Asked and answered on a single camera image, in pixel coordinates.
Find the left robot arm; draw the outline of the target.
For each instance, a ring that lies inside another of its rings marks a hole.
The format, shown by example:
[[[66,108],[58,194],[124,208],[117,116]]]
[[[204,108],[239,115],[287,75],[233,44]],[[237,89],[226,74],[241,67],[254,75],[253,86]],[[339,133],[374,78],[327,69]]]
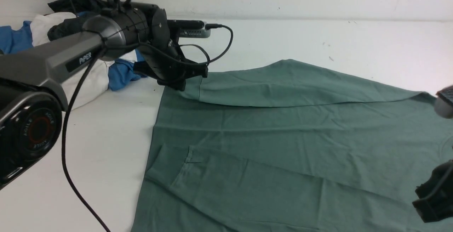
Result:
[[[33,166],[55,145],[68,99],[61,84],[92,62],[113,61],[138,49],[133,71],[175,90],[186,79],[207,77],[208,65],[177,47],[178,25],[158,6],[145,12],[129,1],[104,9],[82,31],[17,54],[1,56],[1,187]]]

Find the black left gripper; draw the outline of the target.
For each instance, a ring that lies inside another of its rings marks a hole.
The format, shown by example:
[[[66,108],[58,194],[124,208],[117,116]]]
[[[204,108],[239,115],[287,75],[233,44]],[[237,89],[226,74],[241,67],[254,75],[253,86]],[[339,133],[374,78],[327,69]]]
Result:
[[[183,54],[179,37],[170,33],[164,9],[148,9],[144,14],[149,35],[148,40],[137,47],[144,61],[135,63],[134,73],[153,78],[158,85],[177,91],[185,90],[187,79],[208,76],[207,63],[191,61]]]

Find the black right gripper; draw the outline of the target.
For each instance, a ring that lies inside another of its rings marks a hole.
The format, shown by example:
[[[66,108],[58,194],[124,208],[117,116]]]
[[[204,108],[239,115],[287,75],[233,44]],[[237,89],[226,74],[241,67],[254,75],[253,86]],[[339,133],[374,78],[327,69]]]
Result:
[[[425,183],[415,190],[412,204],[425,223],[440,222],[453,216],[453,161],[440,164]]]

